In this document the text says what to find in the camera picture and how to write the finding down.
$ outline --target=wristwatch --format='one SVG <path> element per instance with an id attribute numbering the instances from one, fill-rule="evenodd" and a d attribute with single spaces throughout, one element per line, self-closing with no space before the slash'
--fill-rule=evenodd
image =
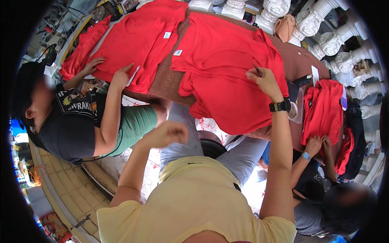
<path id="1" fill-rule="evenodd" d="M 308 162 L 311 162 L 311 157 L 309 156 L 309 154 L 307 152 L 303 152 L 301 157 L 303 157 L 304 159 L 308 160 Z"/>
<path id="2" fill-rule="evenodd" d="M 284 98 L 283 102 L 270 103 L 269 109 L 271 112 L 277 112 L 277 111 L 282 111 L 282 110 L 286 110 L 287 112 L 289 112 L 291 110 L 291 102 L 288 98 Z"/>

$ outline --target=brown table mat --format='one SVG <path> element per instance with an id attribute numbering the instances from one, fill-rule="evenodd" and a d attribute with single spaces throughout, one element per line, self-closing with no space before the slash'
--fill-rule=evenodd
<path id="1" fill-rule="evenodd" d="M 228 22 L 246 28 L 248 30 L 256 31 L 258 28 L 251 26 L 247 23 L 244 23 L 239 20 L 231 19 L 226 16 L 202 12 L 198 10 L 187 10 L 186 11 L 186 19 L 182 23 L 178 25 L 177 33 L 178 40 L 174 45 L 173 49 L 169 53 L 169 55 L 162 61 L 162 63 L 158 66 L 156 76 L 154 78 L 154 82 L 152 83 L 149 94 L 153 96 L 162 97 L 164 99 L 172 100 L 174 102 L 180 103 L 187 107 L 193 105 L 196 102 L 194 96 L 182 97 L 178 93 L 178 89 L 180 87 L 181 80 L 184 76 L 184 72 L 172 71 L 170 70 L 170 66 L 172 64 L 172 56 L 174 51 L 179 46 L 179 43 L 182 37 L 185 34 L 186 29 L 189 27 L 189 14 L 191 12 L 198 12 L 201 14 L 213 15 L 215 17 L 219 17 Z M 319 71 L 320 79 L 329 79 L 329 71 L 328 69 L 309 51 L 304 48 L 292 45 L 290 43 L 282 43 L 281 40 L 275 36 L 269 35 L 269 38 L 273 42 L 273 45 L 280 52 L 283 61 L 284 61 L 284 71 L 286 80 L 293 81 L 302 76 L 312 74 L 311 65 L 314 65 Z M 137 98 L 137 94 L 133 93 L 130 97 Z M 303 129 L 303 122 L 301 124 L 297 124 L 295 122 L 290 122 L 293 147 L 298 149 L 300 147 L 300 138 L 301 132 Z M 254 131 L 250 134 L 246 134 L 247 136 L 253 138 L 261 138 L 265 140 L 270 140 L 270 132 L 271 126 L 267 126 L 264 128 L 260 128 L 257 131 Z"/>

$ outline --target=white decorative column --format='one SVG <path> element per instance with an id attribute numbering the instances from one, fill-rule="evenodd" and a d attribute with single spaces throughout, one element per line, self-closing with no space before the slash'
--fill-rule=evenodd
<path id="1" fill-rule="evenodd" d="M 375 132 L 365 132 L 365 140 L 366 142 L 375 143 L 376 147 L 381 147 L 380 130 L 376 130 Z"/>
<path id="2" fill-rule="evenodd" d="M 227 0 L 221 11 L 221 15 L 232 19 L 242 20 L 244 16 L 244 5 L 247 0 Z"/>
<path id="3" fill-rule="evenodd" d="M 363 100 L 366 98 L 366 96 L 374 94 L 374 93 L 385 93 L 385 86 L 380 81 L 377 81 L 375 83 L 361 83 L 360 85 L 357 85 L 356 87 L 347 87 L 346 93 L 350 98 L 352 99 L 359 99 Z"/>
<path id="4" fill-rule="evenodd" d="M 274 34 L 274 24 L 280 17 L 284 17 L 291 6 L 291 0 L 265 0 L 263 11 L 256 15 L 255 23 L 263 31 Z"/>
<path id="5" fill-rule="evenodd" d="M 344 11 L 349 9 L 343 0 L 318 0 L 311 9 L 297 14 L 294 18 L 296 20 L 294 32 L 288 42 L 301 46 L 301 41 L 305 37 L 315 35 L 327 14 L 337 7 L 341 7 Z"/>
<path id="6" fill-rule="evenodd" d="M 334 61 L 322 60 L 322 63 L 335 74 L 339 72 L 348 73 L 358 62 L 365 59 L 371 59 L 373 63 L 378 62 L 373 44 L 369 40 L 366 40 L 360 48 L 354 51 L 338 53 Z"/>
<path id="7" fill-rule="evenodd" d="M 325 55 L 333 56 L 338 53 L 341 45 L 352 36 L 360 35 L 363 40 L 367 39 L 367 34 L 361 27 L 359 21 L 349 16 L 347 22 L 333 32 L 327 32 L 320 36 L 320 39 L 313 47 L 308 47 L 317 59 L 321 60 Z"/>
<path id="8" fill-rule="evenodd" d="M 371 116 L 379 115 L 381 112 L 381 105 L 382 103 L 378 105 L 360 105 L 362 119 L 367 119 Z"/>
<path id="9" fill-rule="evenodd" d="M 139 9 L 141 6 L 145 5 L 146 3 L 152 2 L 154 0 L 138 0 L 139 4 L 137 6 L 137 9 Z"/>
<path id="10" fill-rule="evenodd" d="M 211 12 L 214 5 L 211 0 L 191 0 L 188 3 L 189 9 L 200 10 L 204 12 Z"/>
<path id="11" fill-rule="evenodd" d="M 369 69 L 370 70 L 368 73 L 363 73 L 360 76 L 354 77 L 352 80 L 353 84 L 356 84 L 356 85 L 361 84 L 363 81 L 365 81 L 366 79 L 369 79 L 371 77 L 376 77 L 381 82 L 384 80 L 384 74 L 382 73 L 381 67 L 378 63 L 371 65 L 369 67 Z"/>
<path id="12" fill-rule="evenodd" d="M 377 158 L 378 155 L 376 154 L 370 154 L 369 156 L 364 157 L 362 161 L 362 168 L 364 168 L 365 171 L 370 171 L 377 161 Z"/>

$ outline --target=silver watch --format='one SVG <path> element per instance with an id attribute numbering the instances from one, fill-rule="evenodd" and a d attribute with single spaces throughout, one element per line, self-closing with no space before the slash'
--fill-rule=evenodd
<path id="1" fill-rule="evenodd" d="M 301 157 L 303 157 L 304 159 L 308 160 L 309 162 L 311 161 L 311 157 L 309 156 L 309 154 L 307 152 L 303 152 Z"/>

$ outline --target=stack of red t-shirts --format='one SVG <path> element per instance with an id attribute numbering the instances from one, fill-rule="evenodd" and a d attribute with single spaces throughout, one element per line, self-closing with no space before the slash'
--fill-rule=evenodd
<path id="1" fill-rule="evenodd" d="M 320 80 L 316 87 L 310 87 L 304 95 L 304 127 L 301 145 L 307 145 L 312 136 L 327 135 L 332 144 L 339 140 L 339 129 L 343 124 L 343 110 L 339 99 L 343 85 L 334 80 Z M 325 153 L 320 150 L 323 159 Z"/>
<path id="2" fill-rule="evenodd" d="M 108 16 L 92 27 L 89 27 L 86 33 L 80 34 L 77 48 L 63 62 L 61 70 L 58 71 L 64 80 L 70 80 L 85 67 L 93 48 L 107 31 L 110 20 L 111 16 Z"/>
<path id="3" fill-rule="evenodd" d="M 354 135 L 352 134 L 351 128 L 344 128 L 344 136 L 342 149 L 339 151 L 335 161 L 335 171 L 339 175 L 343 175 L 346 172 L 346 165 L 349 161 L 350 153 L 354 149 Z"/>
<path id="4" fill-rule="evenodd" d="M 267 35 L 205 14 L 191 13 L 189 21 L 171 69 L 186 72 L 179 93 L 195 96 L 191 115 L 213 118 L 232 135 L 270 125 L 271 101 L 245 75 L 253 63 L 269 68 L 282 94 L 288 96 L 281 55 Z"/>
<path id="5" fill-rule="evenodd" d="M 130 76 L 140 66 L 127 90 L 146 94 L 158 64 L 177 42 L 177 26 L 185 20 L 188 4 L 175 0 L 154 0 L 127 15 L 110 30 L 88 60 L 103 56 L 93 76 L 110 82 L 119 68 L 134 63 Z"/>

